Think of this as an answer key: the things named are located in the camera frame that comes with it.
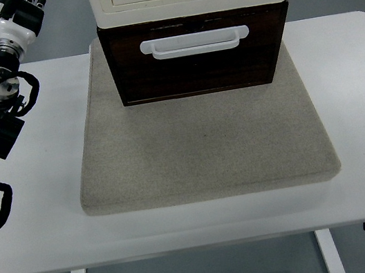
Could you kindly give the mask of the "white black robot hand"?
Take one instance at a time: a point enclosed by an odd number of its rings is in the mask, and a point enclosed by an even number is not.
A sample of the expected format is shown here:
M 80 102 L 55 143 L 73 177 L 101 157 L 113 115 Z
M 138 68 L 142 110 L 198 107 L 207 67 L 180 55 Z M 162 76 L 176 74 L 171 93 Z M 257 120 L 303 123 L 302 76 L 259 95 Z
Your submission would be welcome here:
M 39 35 L 47 0 L 0 0 L 0 46 L 23 52 Z

